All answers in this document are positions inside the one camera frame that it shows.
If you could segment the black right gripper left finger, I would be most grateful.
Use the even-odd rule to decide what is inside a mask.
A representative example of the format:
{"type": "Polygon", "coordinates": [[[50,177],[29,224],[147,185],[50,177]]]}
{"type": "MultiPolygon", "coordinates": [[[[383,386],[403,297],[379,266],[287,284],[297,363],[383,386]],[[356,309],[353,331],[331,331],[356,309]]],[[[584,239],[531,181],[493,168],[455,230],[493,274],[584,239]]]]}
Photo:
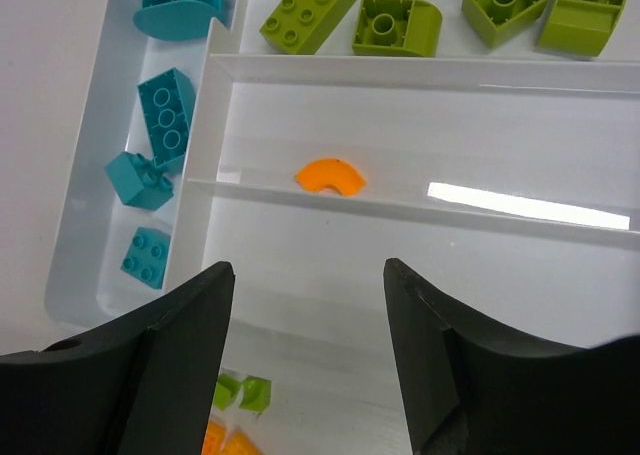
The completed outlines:
{"type": "Polygon", "coordinates": [[[108,323],[2,356],[2,453],[200,453],[234,283],[217,262],[108,323]]]}

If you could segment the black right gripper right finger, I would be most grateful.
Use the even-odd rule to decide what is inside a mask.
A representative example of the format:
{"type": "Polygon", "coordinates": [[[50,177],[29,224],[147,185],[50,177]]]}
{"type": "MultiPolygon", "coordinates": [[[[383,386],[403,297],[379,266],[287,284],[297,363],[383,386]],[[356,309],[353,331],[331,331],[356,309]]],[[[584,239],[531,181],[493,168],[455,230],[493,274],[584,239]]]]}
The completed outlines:
{"type": "Polygon", "coordinates": [[[403,261],[384,266],[416,454],[635,454],[639,339],[553,342],[456,300],[403,261]]]}

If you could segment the teal two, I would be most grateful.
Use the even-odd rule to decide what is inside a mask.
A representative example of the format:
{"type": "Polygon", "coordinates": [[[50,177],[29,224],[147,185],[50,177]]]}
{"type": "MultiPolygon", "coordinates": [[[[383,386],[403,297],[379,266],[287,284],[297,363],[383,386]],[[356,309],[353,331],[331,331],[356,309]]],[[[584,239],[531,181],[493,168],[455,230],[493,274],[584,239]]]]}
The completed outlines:
{"type": "Polygon", "coordinates": [[[131,239],[121,270],[153,289],[161,289],[171,236],[153,228],[139,227],[131,239]]]}

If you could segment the teal lego small brick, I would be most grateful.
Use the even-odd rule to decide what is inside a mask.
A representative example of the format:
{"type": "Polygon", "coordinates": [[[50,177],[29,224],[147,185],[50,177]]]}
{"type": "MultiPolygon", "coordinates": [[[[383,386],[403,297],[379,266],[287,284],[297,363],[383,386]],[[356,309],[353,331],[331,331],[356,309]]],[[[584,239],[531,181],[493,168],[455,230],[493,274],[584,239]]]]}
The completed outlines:
{"type": "Polygon", "coordinates": [[[105,172],[123,205],[155,211],[174,195],[172,181],[140,153],[123,151],[105,172]]]}

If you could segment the orange curved lego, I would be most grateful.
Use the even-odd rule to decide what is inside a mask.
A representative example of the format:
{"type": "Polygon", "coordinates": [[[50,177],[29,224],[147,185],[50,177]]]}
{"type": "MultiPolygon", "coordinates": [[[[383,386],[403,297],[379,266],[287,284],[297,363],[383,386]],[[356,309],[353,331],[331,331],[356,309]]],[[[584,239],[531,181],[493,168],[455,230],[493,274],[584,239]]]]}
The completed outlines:
{"type": "Polygon", "coordinates": [[[295,175],[294,179],[306,191],[321,192],[331,189],[344,197],[356,195],[367,184],[356,168],[335,158],[310,162],[295,175]]]}

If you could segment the olive green lego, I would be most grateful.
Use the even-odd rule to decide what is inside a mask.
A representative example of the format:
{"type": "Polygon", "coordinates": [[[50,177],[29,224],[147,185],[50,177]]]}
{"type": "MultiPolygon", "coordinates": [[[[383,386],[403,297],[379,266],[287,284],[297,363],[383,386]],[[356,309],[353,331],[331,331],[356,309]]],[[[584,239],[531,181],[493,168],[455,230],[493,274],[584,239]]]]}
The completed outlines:
{"type": "Polygon", "coordinates": [[[360,56],[434,57],[443,15],[424,0],[362,0],[352,50],[360,56]]]}

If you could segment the teal rounded lego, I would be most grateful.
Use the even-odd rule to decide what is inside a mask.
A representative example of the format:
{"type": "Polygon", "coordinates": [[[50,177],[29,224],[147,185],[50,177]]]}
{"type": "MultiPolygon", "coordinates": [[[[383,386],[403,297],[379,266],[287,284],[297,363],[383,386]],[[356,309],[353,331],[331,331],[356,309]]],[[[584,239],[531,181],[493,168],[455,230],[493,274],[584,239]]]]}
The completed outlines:
{"type": "Polygon", "coordinates": [[[181,42],[206,38],[212,19],[227,22],[226,0],[141,0],[133,23],[151,38],[181,42]]]}

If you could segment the green lego slope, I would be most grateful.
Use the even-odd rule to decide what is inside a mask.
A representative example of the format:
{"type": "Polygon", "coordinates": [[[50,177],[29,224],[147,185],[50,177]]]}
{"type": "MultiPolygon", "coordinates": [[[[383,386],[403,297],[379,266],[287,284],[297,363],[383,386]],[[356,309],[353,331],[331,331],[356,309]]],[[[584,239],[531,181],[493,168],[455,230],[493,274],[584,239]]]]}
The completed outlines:
{"type": "Polygon", "coordinates": [[[540,18],[549,0],[462,0],[469,25],[490,49],[521,33],[540,18]]]}

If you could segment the green lego square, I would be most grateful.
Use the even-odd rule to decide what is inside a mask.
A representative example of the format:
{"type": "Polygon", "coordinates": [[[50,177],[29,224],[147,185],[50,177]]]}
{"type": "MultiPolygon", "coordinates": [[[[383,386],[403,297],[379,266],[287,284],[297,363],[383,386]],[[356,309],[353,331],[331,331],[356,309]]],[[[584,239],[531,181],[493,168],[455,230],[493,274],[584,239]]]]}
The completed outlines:
{"type": "Polygon", "coordinates": [[[595,58],[606,47],[627,0],[553,0],[537,46],[595,58]]]}

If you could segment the lime green lego plate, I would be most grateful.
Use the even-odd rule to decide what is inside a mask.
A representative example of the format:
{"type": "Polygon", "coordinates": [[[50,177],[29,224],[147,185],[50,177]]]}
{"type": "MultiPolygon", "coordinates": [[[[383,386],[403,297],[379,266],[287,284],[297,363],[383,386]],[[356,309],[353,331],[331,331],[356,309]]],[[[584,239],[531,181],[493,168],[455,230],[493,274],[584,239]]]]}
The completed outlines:
{"type": "Polygon", "coordinates": [[[281,0],[260,28],[276,50],[313,55],[357,0],[281,0]]]}

